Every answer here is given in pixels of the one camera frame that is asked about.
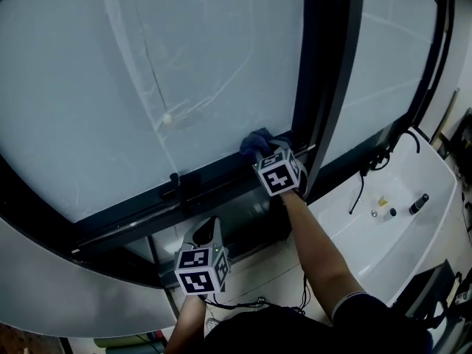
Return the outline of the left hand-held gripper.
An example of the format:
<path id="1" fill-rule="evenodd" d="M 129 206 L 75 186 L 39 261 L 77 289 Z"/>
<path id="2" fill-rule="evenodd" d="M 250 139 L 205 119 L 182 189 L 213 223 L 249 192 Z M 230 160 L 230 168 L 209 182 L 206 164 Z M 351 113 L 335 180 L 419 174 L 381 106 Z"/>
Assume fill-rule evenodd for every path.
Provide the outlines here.
<path id="1" fill-rule="evenodd" d="M 185 234 L 184 242 L 196 248 L 181 250 L 177 256 L 174 273 L 184 294 L 224 292 L 230 264 L 220 218 L 204 219 Z"/>

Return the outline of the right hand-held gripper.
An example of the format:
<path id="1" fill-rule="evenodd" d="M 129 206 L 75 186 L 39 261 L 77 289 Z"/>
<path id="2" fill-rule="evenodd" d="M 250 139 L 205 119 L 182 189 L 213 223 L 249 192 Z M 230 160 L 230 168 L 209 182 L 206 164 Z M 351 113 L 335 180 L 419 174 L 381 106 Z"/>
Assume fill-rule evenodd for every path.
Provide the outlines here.
<path id="1" fill-rule="evenodd" d="M 256 164 L 253 169 L 270 196 L 297 190 L 305 198 L 308 175 L 305 166 L 295 157 L 291 142 L 286 138 L 270 141 L 274 154 L 264 158 L 259 150 L 253 151 Z"/>

